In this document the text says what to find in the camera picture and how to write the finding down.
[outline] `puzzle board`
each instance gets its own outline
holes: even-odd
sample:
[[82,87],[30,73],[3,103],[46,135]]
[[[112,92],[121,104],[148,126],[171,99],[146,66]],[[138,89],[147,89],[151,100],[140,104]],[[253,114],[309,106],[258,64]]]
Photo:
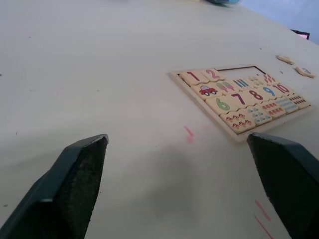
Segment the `puzzle board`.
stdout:
[[192,100],[237,142],[315,107],[256,65],[170,72]]

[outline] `number 7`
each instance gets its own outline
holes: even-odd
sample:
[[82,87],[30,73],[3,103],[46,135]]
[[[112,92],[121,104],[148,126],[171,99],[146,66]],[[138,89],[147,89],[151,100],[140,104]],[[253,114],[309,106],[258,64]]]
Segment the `number 7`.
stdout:
[[232,94],[231,95],[232,97],[238,97],[239,98],[239,100],[240,100],[240,103],[242,103],[243,105],[245,105],[245,102],[243,101],[243,98],[241,98],[241,96],[240,96],[240,94]]

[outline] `red number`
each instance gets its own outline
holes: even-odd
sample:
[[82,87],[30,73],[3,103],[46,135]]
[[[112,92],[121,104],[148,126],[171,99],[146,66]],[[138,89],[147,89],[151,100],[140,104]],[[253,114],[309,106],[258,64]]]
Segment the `red number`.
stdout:
[[277,88],[278,90],[280,90],[282,93],[288,93],[290,92],[286,87],[282,86],[282,85],[276,85],[276,86],[273,86],[275,88]]
[[215,75],[215,72],[213,72],[212,70],[206,70],[206,72],[207,72],[208,74],[211,73],[211,75],[212,75],[212,77],[213,77],[214,79],[220,78],[220,76],[216,76],[216,75]]
[[190,74],[192,77],[194,77],[197,81],[200,81],[193,73],[191,73],[190,71],[187,72],[188,74]]
[[245,102],[243,101],[243,98],[241,98],[241,96],[240,96],[240,94],[232,94],[231,95],[232,97],[238,97],[239,98],[239,100],[240,100],[240,103],[242,103],[243,105],[245,104]]
[[261,95],[258,95],[256,91],[249,91],[256,99],[262,101],[264,98]]

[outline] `pink scribble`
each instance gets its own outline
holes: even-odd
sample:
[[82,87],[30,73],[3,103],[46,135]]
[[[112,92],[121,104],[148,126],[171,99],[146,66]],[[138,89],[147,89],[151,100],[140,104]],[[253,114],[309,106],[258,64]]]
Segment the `pink scribble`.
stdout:
[[192,133],[192,131],[190,131],[190,129],[187,126],[184,126],[184,128],[187,130],[187,132],[189,133],[189,135],[186,137],[186,141],[188,143],[194,143],[194,134]]
[[261,206],[261,204],[260,204],[257,200],[255,200],[255,203],[256,203],[256,205],[260,208],[260,210],[263,212],[263,214],[264,214],[264,216],[267,218],[267,220],[271,222],[270,217],[269,217],[268,214],[265,212],[265,210],[263,209],[263,207]]
[[261,225],[261,227],[264,229],[264,231],[268,234],[268,236],[271,238],[271,239],[274,239],[273,236],[269,233],[269,231],[265,228],[265,226],[261,223],[261,221],[258,219],[258,217],[256,217],[256,220],[258,221],[258,223]]

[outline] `number 9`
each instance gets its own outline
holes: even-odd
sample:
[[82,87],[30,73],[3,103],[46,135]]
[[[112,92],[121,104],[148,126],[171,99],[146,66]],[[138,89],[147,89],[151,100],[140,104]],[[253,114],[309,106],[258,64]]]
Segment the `number 9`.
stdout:
[[216,99],[217,105],[224,111],[230,110],[230,106],[225,102],[221,102],[219,98]]
[[275,93],[274,93],[271,89],[269,89],[268,87],[264,87],[263,89],[264,89],[264,91],[266,91],[267,93],[272,94],[272,96],[275,96]]

